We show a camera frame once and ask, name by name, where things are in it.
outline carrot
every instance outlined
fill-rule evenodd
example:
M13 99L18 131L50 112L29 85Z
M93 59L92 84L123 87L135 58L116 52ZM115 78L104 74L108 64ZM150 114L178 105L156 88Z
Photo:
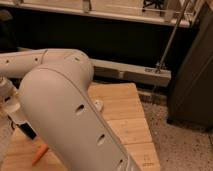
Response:
M48 151L49 147L47 146L47 144L42 144L38 151L35 154L35 157L33 158L32 161L32 166L35 166L39 160L44 156L44 154Z

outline wooden table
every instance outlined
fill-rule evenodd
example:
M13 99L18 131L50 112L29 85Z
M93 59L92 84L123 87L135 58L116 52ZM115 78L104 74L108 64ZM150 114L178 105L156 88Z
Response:
M144 111L134 84L93 85L89 89L92 99L104 102L102 115L143 171L159 171L156 154ZM12 138L2 171L64 171L54 153L49 150L32 167L35 152L42 144L37 137L29 140L19 129Z

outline black cabinet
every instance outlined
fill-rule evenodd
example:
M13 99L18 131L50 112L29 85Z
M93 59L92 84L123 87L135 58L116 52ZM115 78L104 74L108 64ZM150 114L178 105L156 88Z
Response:
M171 83L169 120L213 127L213 12L206 4L200 31Z

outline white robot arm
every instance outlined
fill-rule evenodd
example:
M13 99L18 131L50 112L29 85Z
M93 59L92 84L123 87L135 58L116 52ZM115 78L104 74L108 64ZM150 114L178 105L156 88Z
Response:
M22 110L68 170L140 171L87 94L93 67L83 52L46 49L0 55L0 75L24 76Z

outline speckled floor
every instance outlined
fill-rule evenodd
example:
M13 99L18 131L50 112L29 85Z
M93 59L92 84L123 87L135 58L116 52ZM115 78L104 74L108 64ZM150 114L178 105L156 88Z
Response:
M213 151L208 134L168 125L167 107L142 103L162 171L211 171ZM0 117L0 164L12 134L10 121Z

